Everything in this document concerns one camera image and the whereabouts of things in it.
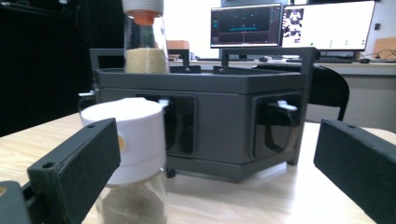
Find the white wall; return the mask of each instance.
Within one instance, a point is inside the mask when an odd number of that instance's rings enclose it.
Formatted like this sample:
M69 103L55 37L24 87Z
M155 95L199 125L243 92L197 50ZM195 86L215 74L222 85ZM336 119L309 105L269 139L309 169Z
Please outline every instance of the white wall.
M190 49L197 56L205 58L219 57L218 49L211 49L210 8L220 7L221 0L164 0L164 23L166 37L169 40L189 40ZM378 38L396 36L396 0L381 0L375 3L375 11L367 40L366 51L373 53ZM374 30L376 23L380 30Z

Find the office chair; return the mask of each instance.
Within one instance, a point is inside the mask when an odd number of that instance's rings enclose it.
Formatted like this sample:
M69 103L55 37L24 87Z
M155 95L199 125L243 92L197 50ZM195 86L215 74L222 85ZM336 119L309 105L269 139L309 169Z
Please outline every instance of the office chair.
M253 68L300 72L301 65L290 63L262 63ZM308 103L311 105L340 107L337 119L343 120L347 110L348 100L349 86L344 78L330 68L314 65Z

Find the computer monitor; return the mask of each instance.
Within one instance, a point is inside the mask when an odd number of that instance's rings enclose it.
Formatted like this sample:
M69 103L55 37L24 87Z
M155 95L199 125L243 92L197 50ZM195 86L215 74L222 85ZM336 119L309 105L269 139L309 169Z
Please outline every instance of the computer monitor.
M284 6L282 47L365 50L375 2Z
M211 8L210 48L278 47L282 4Z

